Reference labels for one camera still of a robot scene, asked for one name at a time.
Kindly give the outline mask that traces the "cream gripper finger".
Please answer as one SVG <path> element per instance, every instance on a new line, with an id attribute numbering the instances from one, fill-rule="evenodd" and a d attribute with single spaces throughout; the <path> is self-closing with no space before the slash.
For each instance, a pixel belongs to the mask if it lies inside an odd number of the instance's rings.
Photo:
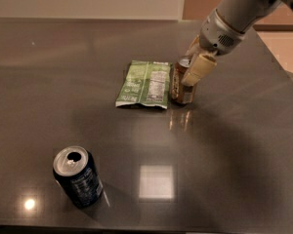
<path id="1" fill-rule="evenodd" d="M 210 53 L 185 54 L 185 74 L 182 78 L 184 86 L 194 86 L 199 80 L 208 75 L 216 66 L 215 57 Z"/>
<path id="2" fill-rule="evenodd" d="M 199 55 L 203 53 L 204 50 L 201 48 L 200 43 L 199 43 L 199 36 L 196 35 L 191 44 L 189 45 L 186 55 L 193 57 L 195 55 Z"/>

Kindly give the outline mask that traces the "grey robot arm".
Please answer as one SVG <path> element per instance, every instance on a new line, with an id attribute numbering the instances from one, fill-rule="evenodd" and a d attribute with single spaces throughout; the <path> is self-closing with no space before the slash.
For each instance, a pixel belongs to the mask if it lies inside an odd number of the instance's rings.
<path id="1" fill-rule="evenodd" d="M 293 12 L 293 0 L 222 0 L 201 24 L 186 52 L 190 64 L 182 84 L 194 86 L 216 66 L 216 56 L 232 52 L 256 22 L 281 3 Z"/>

